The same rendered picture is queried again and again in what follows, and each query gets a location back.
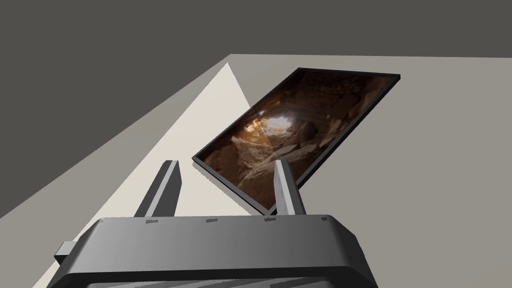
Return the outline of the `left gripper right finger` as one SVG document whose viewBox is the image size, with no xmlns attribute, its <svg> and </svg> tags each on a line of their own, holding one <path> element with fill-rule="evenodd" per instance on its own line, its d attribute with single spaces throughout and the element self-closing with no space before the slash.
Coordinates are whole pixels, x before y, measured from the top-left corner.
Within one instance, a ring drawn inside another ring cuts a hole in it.
<svg viewBox="0 0 512 288">
<path fill-rule="evenodd" d="M 305 215 L 306 210 L 289 162 L 274 162 L 273 187 L 277 215 Z"/>
</svg>

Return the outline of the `black-framed brown rock picture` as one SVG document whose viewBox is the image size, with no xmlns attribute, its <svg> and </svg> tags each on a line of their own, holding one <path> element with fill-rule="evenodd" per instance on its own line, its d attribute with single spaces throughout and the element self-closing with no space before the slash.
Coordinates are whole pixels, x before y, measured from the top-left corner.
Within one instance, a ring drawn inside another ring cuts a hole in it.
<svg viewBox="0 0 512 288">
<path fill-rule="evenodd" d="M 258 214 L 273 215 L 274 162 L 285 159 L 302 187 L 400 78 L 299 67 L 192 160 Z"/>
</svg>

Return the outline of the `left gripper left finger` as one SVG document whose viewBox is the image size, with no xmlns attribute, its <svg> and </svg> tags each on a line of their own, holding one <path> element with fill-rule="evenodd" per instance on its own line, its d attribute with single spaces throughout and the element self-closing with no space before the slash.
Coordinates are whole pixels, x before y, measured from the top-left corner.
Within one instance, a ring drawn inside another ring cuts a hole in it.
<svg viewBox="0 0 512 288">
<path fill-rule="evenodd" d="M 173 217 L 181 191 L 181 171 L 179 162 L 166 160 L 159 168 L 135 217 Z"/>
</svg>

